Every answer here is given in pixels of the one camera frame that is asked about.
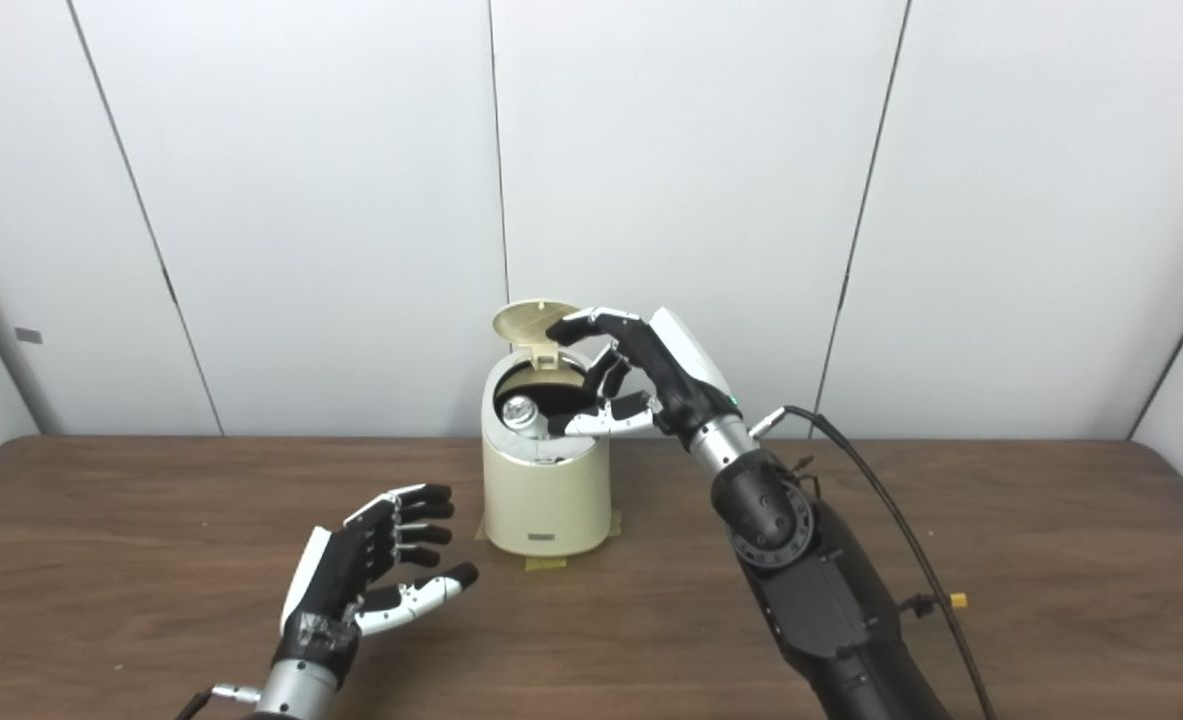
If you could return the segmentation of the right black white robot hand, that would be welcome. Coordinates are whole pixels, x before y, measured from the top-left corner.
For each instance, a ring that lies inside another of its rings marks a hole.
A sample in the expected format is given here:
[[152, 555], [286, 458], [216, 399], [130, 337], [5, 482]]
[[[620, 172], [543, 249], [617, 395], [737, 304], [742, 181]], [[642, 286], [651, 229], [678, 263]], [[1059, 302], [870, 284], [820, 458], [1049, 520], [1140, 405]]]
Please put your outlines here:
[[677, 314], [661, 307], [649, 319], [610, 307], [564, 314], [545, 331], [560, 348], [592, 337], [610, 343], [587, 369], [594, 402], [549, 421], [551, 436], [623, 436], [645, 424], [693, 450], [719, 421], [743, 424], [728, 381]]

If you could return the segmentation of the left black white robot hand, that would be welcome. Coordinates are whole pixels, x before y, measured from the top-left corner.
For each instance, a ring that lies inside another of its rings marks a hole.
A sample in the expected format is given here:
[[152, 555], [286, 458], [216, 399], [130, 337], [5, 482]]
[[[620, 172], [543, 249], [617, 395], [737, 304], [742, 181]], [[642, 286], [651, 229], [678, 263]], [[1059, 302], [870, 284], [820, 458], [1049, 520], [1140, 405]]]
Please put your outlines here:
[[344, 685], [362, 638], [409, 624], [467, 591], [480, 578], [472, 562], [379, 584], [400, 564], [439, 566], [437, 547], [453, 533], [435, 521], [454, 512], [450, 486], [416, 484], [373, 497], [340, 527], [315, 527], [284, 601], [276, 664], [318, 666]]

